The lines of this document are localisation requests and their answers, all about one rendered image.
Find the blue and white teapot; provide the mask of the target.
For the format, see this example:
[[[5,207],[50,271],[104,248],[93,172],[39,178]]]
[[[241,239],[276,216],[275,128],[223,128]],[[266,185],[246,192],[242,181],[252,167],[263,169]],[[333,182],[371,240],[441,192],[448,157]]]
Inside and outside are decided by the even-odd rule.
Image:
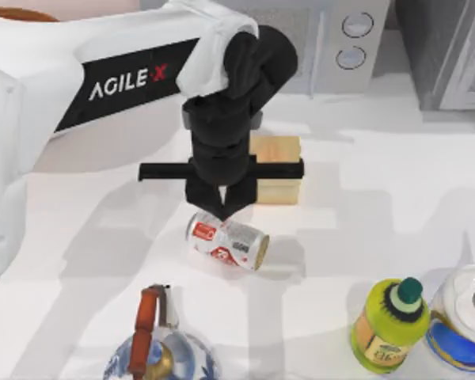
[[[102,380],[222,380],[212,350],[179,329],[171,286],[142,289],[134,332],[109,359]]]

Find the green bottle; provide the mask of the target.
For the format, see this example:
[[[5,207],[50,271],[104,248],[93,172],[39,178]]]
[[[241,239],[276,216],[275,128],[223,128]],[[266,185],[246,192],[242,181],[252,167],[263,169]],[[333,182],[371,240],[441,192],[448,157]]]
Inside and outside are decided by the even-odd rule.
[[[370,290],[351,327],[351,348],[375,374],[395,371],[431,324],[423,285],[414,278],[384,279]]]

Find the round grey microwave knob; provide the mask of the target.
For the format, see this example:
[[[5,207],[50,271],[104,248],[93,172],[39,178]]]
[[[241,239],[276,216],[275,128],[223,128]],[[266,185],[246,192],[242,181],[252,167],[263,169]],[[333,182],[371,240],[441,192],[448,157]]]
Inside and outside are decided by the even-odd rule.
[[[358,39],[368,35],[374,27],[374,18],[366,12],[350,14],[341,24],[345,36]]]
[[[352,45],[340,49],[335,57],[336,64],[342,70],[355,70],[367,60],[367,53],[359,46]]]

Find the pale microwave oven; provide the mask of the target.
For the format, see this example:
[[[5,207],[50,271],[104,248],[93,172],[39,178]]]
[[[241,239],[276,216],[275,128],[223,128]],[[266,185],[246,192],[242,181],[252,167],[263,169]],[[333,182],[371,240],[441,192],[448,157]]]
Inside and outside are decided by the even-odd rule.
[[[357,94],[367,90],[373,74],[378,47],[390,0],[216,0],[270,25],[285,34],[298,53],[298,70],[283,87],[284,93],[310,96]],[[374,27],[365,37],[344,35],[341,24],[346,16],[366,12]],[[335,57],[352,45],[367,53],[366,62],[355,70],[342,70]]]

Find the pale wooden block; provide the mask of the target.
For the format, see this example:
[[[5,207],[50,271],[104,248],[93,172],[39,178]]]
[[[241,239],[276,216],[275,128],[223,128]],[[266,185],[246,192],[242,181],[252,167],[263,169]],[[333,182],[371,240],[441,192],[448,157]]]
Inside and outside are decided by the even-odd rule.
[[[251,135],[250,154],[258,163],[295,163],[300,159],[301,145],[298,136]],[[299,179],[260,179],[257,181],[257,204],[294,205],[298,202]]]

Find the grey cabinet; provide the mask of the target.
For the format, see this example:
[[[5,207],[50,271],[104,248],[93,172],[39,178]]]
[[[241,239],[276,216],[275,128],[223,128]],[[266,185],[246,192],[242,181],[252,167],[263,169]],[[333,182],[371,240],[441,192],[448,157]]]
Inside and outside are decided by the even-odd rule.
[[[475,0],[396,0],[424,111],[475,111]]]

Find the brown rounded object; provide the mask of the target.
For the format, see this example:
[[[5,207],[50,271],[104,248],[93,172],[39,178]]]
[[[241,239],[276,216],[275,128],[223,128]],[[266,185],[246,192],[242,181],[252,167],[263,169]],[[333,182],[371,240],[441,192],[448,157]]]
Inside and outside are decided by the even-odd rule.
[[[0,7],[0,17],[14,21],[59,22],[56,17],[30,9]]]

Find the red and white can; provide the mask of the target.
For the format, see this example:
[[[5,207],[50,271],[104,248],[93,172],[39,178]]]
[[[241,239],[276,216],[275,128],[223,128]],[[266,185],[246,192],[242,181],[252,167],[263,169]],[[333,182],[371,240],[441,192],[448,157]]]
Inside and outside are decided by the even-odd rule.
[[[223,222],[206,211],[190,218],[185,239],[198,253],[254,272],[262,265],[270,242],[267,234],[254,227],[230,218]]]

